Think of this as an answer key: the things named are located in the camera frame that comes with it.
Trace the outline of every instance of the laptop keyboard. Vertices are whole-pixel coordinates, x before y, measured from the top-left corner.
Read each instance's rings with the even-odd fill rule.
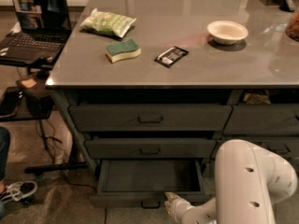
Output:
[[[21,33],[9,45],[13,47],[45,49],[55,52],[64,44],[66,39],[66,36],[28,35]]]

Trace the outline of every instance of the small black package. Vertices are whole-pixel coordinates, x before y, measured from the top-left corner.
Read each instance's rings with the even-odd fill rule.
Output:
[[[177,62],[183,56],[186,56],[188,53],[189,52],[185,49],[172,47],[171,49],[168,49],[167,51],[157,56],[155,61],[166,66],[167,68],[170,68],[171,65]]]

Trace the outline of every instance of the laptop screen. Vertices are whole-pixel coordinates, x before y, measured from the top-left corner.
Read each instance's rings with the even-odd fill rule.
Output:
[[[23,30],[71,30],[66,0],[12,0]]]

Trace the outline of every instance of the gray countertop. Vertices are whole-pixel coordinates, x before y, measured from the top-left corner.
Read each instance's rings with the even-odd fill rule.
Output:
[[[135,17],[132,38],[140,56],[111,63],[110,37],[80,31],[94,8]],[[47,81],[48,88],[297,88],[299,43],[284,33],[292,14],[258,0],[90,0]],[[221,46],[207,25],[243,24],[249,36]],[[178,46],[189,54],[166,68],[154,61]]]

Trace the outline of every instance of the black laptop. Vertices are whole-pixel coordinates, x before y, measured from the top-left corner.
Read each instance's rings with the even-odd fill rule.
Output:
[[[54,64],[71,34],[66,0],[12,0],[21,26],[0,43],[0,63]]]

